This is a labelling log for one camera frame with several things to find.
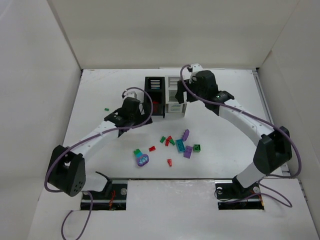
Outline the purple flower lego piece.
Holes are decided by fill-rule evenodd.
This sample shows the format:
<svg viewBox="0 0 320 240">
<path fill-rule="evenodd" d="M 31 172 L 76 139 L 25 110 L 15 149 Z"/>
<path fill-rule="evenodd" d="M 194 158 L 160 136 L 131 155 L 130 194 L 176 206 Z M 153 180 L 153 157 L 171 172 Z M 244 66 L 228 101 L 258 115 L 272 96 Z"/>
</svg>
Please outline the purple flower lego piece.
<svg viewBox="0 0 320 240">
<path fill-rule="evenodd" d="M 136 159 L 136 163 L 139 167 L 143 167 L 149 162 L 149 156 L 147 154 L 142 154 Z"/>
</svg>

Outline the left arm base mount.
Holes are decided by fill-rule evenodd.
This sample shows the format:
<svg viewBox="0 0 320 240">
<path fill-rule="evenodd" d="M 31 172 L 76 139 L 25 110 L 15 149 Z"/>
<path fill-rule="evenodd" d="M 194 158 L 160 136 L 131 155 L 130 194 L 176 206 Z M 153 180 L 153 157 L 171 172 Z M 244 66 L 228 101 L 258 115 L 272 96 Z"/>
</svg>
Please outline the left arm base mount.
<svg viewBox="0 0 320 240">
<path fill-rule="evenodd" d="M 125 211 L 127 208 L 128 180 L 114 179 L 106 192 L 92 191 L 93 211 Z"/>
</svg>

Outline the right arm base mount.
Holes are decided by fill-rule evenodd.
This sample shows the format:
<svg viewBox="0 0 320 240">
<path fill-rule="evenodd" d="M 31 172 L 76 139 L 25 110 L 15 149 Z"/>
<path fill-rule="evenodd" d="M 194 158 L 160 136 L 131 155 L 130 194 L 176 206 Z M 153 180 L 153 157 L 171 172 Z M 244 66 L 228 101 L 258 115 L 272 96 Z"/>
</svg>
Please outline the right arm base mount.
<svg viewBox="0 0 320 240">
<path fill-rule="evenodd" d="M 231 182 L 215 184 L 214 196 L 219 210 L 264 210 L 264 203 L 260 195 L 260 187 L 254 183 L 245 190 L 237 191 Z"/>
</svg>

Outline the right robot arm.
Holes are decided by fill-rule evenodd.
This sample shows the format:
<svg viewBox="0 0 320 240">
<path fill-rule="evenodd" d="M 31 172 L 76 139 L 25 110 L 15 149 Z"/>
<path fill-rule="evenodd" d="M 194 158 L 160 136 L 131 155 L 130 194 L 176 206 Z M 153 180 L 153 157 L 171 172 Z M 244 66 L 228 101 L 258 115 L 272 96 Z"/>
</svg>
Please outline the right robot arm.
<svg viewBox="0 0 320 240">
<path fill-rule="evenodd" d="M 232 94 L 219 90 L 210 70 L 197 71 L 190 79 L 181 79 L 175 98 L 179 103 L 202 101 L 208 110 L 233 124 L 255 145 L 252 162 L 232 179 L 236 194 L 242 194 L 292 158 L 289 131 L 246 112 Z"/>
</svg>

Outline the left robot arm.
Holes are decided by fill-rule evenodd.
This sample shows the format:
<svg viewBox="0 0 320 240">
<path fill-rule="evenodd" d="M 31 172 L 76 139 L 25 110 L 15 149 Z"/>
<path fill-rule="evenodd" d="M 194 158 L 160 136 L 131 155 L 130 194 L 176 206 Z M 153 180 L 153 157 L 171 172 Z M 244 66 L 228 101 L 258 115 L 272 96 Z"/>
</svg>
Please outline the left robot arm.
<svg viewBox="0 0 320 240">
<path fill-rule="evenodd" d="M 140 102 L 127 97 L 122 106 L 107 115 L 86 137 L 72 146 L 56 146 L 51 154 L 44 187 L 48 192 L 65 193 L 70 197 L 80 192 L 108 195 L 112 180 L 101 172 L 87 173 L 89 160 L 106 144 L 130 129 L 152 123 L 150 100 Z"/>
</svg>

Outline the red lego piece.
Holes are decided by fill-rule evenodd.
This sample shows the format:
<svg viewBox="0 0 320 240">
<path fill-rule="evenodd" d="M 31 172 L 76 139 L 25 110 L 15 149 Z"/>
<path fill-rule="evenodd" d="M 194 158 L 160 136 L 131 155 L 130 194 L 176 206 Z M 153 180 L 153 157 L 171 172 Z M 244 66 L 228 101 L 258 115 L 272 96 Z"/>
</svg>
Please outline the red lego piece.
<svg viewBox="0 0 320 240">
<path fill-rule="evenodd" d="M 153 113 L 154 114 L 161 114 L 161 103 L 159 101 L 153 100 Z"/>
</svg>

